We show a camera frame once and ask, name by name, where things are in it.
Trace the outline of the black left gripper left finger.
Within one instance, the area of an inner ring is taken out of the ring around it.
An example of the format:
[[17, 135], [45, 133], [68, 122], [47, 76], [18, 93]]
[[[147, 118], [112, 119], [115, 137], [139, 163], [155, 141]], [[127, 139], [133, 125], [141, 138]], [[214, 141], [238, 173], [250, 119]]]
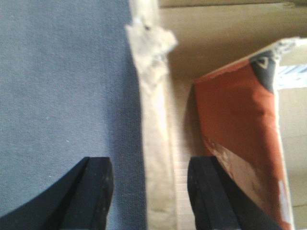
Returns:
[[113, 195], [108, 157], [85, 157], [44, 192], [0, 219], [2, 230], [104, 230]]

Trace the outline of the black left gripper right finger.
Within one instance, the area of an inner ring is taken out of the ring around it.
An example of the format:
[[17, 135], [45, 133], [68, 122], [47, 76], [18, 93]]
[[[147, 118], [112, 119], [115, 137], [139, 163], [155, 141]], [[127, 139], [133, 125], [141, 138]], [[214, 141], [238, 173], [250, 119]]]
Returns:
[[279, 230], [231, 179], [216, 157], [192, 157], [187, 188], [198, 230]]

